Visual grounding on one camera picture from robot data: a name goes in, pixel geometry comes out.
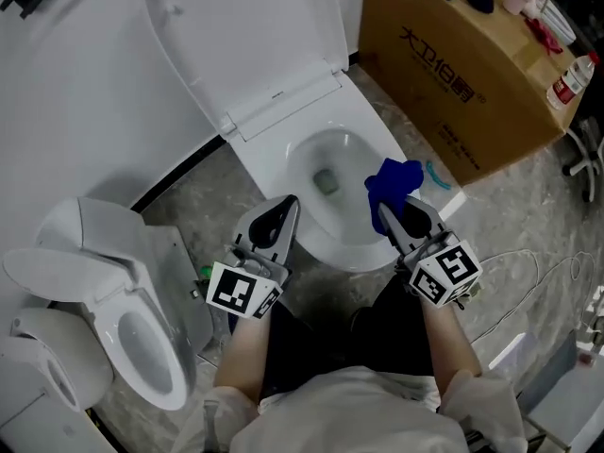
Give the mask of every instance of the white sleeve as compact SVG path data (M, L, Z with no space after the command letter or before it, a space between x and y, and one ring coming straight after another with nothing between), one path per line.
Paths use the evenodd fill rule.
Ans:
M210 390L178 434L171 453L221 453L233 437L258 417L258 407L239 390Z
M527 451L518 403L505 379L458 372L446 389L440 413L460 423L466 440L477 432L499 453ZM468 445L470 451L476 450Z

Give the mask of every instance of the bottle label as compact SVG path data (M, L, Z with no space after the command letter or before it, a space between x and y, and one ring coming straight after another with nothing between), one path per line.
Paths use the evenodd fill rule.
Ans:
M568 104L582 89L579 82L568 71L562 74L552 87L563 104Z

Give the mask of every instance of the cardboard box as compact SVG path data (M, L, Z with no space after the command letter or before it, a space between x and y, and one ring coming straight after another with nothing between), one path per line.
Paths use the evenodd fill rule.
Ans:
M574 56L549 56L495 0L364 0L361 67L424 134L461 185L558 140L579 98L554 110L547 88Z

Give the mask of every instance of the white cable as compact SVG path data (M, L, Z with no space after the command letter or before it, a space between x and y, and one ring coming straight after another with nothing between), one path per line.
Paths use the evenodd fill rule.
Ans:
M541 278L541 272L539 269L539 261L537 260L537 256L535 255L535 252L533 252L532 250L528 250L527 248L523 248L520 250L513 250L510 252L503 252L503 253L499 253L497 255L493 255L492 257L489 257L488 259L482 260L480 262L480 264L482 265L483 263L487 263L491 260L500 259L501 257L506 257L508 255L516 255L516 254L521 254L521 253L530 254L532 256L532 259L535 262L535 268L537 270L537 278L535 279L535 285L533 285L528 290L528 292L525 294L525 296L522 297L522 300L520 302L518 302L518 304L513 309L507 311L497 322L495 322L491 327L489 327L487 330L482 332L474 341L472 341L472 344L479 341L480 339L484 339L486 336L488 336L492 332L495 332L495 330L497 330L497 328L499 326L501 326L501 324L505 320L507 320L510 316L512 316L518 309L520 309L527 302L527 300L529 300L529 298L535 293L537 288L544 282L544 280L549 276L549 274L551 274L554 270L556 270L561 265L565 264L567 261L570 261L570 277L573 281L576 281L579 278L579 275L581 273L581 262L579 261L579 257L583 256L583 255L586 257L589 257L592 260L592 264L593 264L592 277L590 278L590 282L589 282L589 293L587 294L587 298L583 302L583 309L581 311L581 316L580 316L581 323L584 326L588 327L588 325L585 324L585 322L583 321L583 314L585 312L585 305L592 296L592 286L594 285L594 275L596 274L596 259L594 259L594 256L591 253L587 253L587 252L583 252L583 251L577 252L572 257L566 257L565 259L563 259L562 261L560 261L559 263L554 265L552 268L550 268L547 271L547 273L543 276L543 278ZM573 273L573 264L575 262L577 263L577 272Z

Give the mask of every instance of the plastic bottle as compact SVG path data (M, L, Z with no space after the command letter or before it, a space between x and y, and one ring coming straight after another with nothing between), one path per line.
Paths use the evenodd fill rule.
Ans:
M600 62L596 52L575 59L568 70L547 90L547 100L554 109L562 109L570 100L587 87L594 69Z

